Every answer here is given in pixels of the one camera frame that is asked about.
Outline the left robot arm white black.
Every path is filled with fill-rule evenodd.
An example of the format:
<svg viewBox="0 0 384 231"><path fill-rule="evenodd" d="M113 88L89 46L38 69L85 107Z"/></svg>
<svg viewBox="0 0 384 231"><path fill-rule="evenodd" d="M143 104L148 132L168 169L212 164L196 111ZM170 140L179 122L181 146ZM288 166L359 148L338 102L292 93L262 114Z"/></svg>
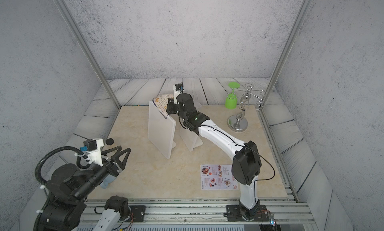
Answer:
<svg viewBox="0 0 384 231"><path fill-rule="evenodd" d="M64 146L46 154L35 168L36 180L49 191L49 195L40 211L33 229L35 231L71 231L80 223L80 217L86 208L88 195L100 185L108 176L117 177L119 169L124 170L131 149L121 146L103 151L106 155L115 154L109 159L102 159L102 165L86 165L80 163L65 164L54 171L50 180L45 180L41 169L45 162L53 155L62 151L73 151L78 158L85 158L86 154L80 149Z"/></svg>

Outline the Dim Sum Inn blue-bordered menu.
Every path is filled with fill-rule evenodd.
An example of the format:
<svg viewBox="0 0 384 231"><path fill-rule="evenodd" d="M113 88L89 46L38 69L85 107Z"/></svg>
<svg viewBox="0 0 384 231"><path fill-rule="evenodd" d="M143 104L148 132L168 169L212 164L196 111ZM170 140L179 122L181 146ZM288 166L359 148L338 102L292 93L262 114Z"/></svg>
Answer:
<svg viewBox="0 0 384 231"><path fill-rule="evenodd" d="M173 94L161 94L153 98L154 105L158 108L158 110L164 116L165 119L167 119L169 115L167 113L169 99L173 99L173 98L174 98Z"/></svg>

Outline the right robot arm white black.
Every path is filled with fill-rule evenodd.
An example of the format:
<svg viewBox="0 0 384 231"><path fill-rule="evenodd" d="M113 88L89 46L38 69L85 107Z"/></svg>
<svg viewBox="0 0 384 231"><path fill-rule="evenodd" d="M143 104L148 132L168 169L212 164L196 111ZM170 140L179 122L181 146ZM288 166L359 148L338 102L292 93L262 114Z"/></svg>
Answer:
<svg viewBox="0 0 384 231"><path fill-rule="evenodd" d="M258 175L262 167L257 145L235 139L218 127L207 115L197 110L190 94L182 93L168 98L167 114L177 114L182 127L208 139L232 159L232 175L240 187L240 214L246 221L252 221L259 209L257 197Z"/></svg>

